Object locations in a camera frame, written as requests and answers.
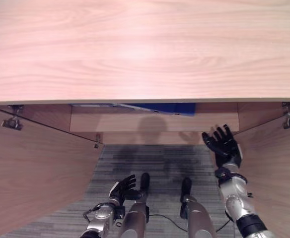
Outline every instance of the wooden desk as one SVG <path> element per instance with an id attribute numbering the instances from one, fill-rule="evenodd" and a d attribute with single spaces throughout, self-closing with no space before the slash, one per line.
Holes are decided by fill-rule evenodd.
<path id="1" fill-rule="evenodd" d="M 0 104 L 290 101 L 290 1 L 0 0 Z"/>

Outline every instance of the wood grain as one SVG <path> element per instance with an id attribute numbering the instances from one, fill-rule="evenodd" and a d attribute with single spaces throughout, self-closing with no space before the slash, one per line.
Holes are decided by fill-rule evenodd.
<path id="1" fill-rule="evenodd" d="M 0 123 L 9 115 L 0 112 Z M 82 198 L 102 145 L 22 120 L 0 126 L 0 235 Z"/>
<path id="2" fill-rule="evenodd" d="M 290 101 L 290 0 L 0 0 L 0 104 Z"/>
<path id="3" fill-rule="evenodd" d="M 8 106 L 0 106 L 0 109 L 9 113 L 13 112 Z M 24 105 L 21 116 L 53 128 L 69 131 L 71 106 L 68 104 Z"/>
<path id="4" fill-rule="evenodd" d="M 104 132 L 102 143 L 130 145 L 201 145 L 201 132 Z"/>
<path id="5" fill-rule="evenodd" d="M 237 134 L 257 212 L 278 237 L 290 238 L 290 129 L 279 118 Z"/>
<path id="6" fill-rule="evenodd" d="M 283 115 L 281 102 L 238 103 L 240 131 L 256 127 Z"/>
<path id="7" fill-rule="evenodd" d="M 218 123 L 227 123 L 232 131 L 239 131 L 236 103 L 199 103 L 193 117 L 136 111 L 129 108 L 73 107 L 70 131 L 209 131 Z"/>

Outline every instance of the black cable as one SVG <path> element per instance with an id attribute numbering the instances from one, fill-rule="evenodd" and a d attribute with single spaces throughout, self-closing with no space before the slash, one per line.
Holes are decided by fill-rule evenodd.
<path id="1" fill-rule="evenodd" d="M 218 230 L 216 230 L 216 232 L 220 231 L 222 228 L 224 228 L 228 223 L 230 222 L 230 220 L 228 220 L 226 223 L 223 224 L 222 227 L 220 227 Z"/>
<path id="2" fill-rule="evenodd" d="M 179 225 L 177 225 L 172 219 L 170 219 L 169 217 L 166 217 L 164 215 L 161 215 L 161 214 L 152 214 L 150 215 L 150 217 L 153 217 L 153 216 L 160 216 L 160 217 L 164 217 L 166 219 L 168 219 L 169 221 L 171 221 L 177 228 L 181 229 L 182 231 L 184 232 L 188 232 L 186 229 L 183 229 L 181 228 Z M 228 223 L 230 222 L 230 220 L 228 220 L 226 223 L 224 223 L 219 229 L 216 230 L 216 233 L 219 232 L 222 228 L 224 228 Z"/>
<path id="3" fill-rule="evenodd" d="M 150 217 L 153 217 L 153 216 L 160 216 L 160 217 L 164 217 L 164 218 L 166 218 L 166 219 L 168 219 L 169 221 L 171 221 L 177 228 L 179 228 L 179 229 L 181 229 L 182 231 L 184 231 L 184 232 L 188 232 L 187 230 L 185 230 L 185 229 L 183 229 L 183 228 L 181 228 L 179 225 L 177 225 L 172 219 L 170 219 L 169 217 L 166 217 L 166 216 L 164 216 L 164 215 L 161 215 L 161 214 L 152 214 L 152 215 L 150 215 Z"/>

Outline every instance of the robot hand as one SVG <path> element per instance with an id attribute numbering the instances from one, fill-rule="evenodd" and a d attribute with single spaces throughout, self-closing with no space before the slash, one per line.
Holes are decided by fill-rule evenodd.
<path id="1" fill-rule="evenodd" d="M 125 207 L 122 205 L 127 194 L 134 194 L 132 188 L 135 187 L 135 182 L 135 175 L 116 182 L 110 191 L 108 201 L 99 203 L 84 212 L 83 217 L 89 224 L 80 238 L 106 238 L 108 236 L 115 220 L 124 218 Z M 87 215 L 91 212 L 94 212 L 94 215 L 90 220 Z"/>
<path id="2" fill-rule="evenodd" d="M 234 163 L 239 168 L 242 161 L 242 154 L 240 152 L 239 146 L 229 129 L 225 124 L 224 131 L 217 127 L 217 131 L 214 132 L 214 137 L 209 136 L 206 132 L 202 133 L 204 143 L 216 154 L 216 164 L 218 167 L 223 166 L 226 163 Z"/>
<path id="3" fill-rule="evenodd" d="M 117 206 L 122 206 L 126 194 L 131 194 L 131 192 L 133 192 L 132 188 L 136 186 L 135 182 L 135 175 L 131 175 L 120 182 L 116 182 L 110 191 L 110 202 L 115 203 Z"/>

